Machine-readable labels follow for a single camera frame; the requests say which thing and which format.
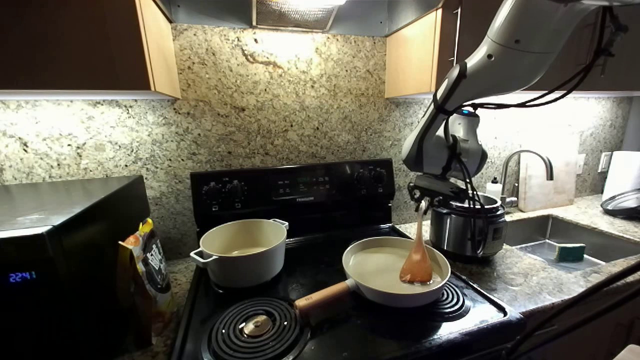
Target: paper towel roll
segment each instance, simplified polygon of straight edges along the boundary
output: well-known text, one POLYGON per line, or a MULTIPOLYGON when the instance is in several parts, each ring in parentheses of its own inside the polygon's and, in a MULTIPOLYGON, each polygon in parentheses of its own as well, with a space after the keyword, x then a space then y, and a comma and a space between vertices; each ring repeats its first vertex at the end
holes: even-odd
POLYGON ((602 200, 640 188, 640 151, 614 151, 604 183, 602 200))

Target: stove control panel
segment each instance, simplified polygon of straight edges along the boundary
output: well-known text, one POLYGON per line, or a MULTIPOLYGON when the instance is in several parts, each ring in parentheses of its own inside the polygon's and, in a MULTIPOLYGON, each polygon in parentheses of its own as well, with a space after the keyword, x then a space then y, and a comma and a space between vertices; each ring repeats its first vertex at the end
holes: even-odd
POLYGON ((393 199, 391 159, 191 173, 194 212, 242 211, 283 203, 393 199))

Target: green sponge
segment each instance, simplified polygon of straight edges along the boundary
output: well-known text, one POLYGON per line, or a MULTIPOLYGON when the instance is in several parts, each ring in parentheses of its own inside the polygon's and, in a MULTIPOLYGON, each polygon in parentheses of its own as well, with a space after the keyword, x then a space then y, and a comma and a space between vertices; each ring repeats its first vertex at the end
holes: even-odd
POLYGON ((554 260, 558 263, 576 263, 584 259, 585 244, 557 244, 554 260))

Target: wooden spatula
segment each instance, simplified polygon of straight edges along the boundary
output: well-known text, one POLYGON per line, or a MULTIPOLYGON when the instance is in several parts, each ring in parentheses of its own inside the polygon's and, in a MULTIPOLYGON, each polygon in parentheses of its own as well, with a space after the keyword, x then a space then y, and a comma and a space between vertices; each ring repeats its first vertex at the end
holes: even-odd
POLYGON ((422 218, 426 204, 422 202, 418 209, 418 225, 415 232, 415 243, 400 270, 400 281, 426 283, 433 277, 431 260, 422 241, 422 218))

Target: frying pan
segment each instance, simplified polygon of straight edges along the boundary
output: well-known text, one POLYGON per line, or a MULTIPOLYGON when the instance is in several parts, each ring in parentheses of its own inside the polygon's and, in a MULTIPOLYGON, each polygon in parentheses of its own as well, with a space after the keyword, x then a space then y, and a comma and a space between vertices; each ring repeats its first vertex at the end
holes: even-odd
POLYGON ((426 246, 433 267, 430 284, 405 284, 400 269, 413 247, 413 240, 382 236, 360 240, 342 255, 347 280, 298 299, 298 313, 306 313, 326 302, 357 291, 365 298, 393 307, 415 307, 429 304, 440 297, 451 266, 437 250, 426 246))

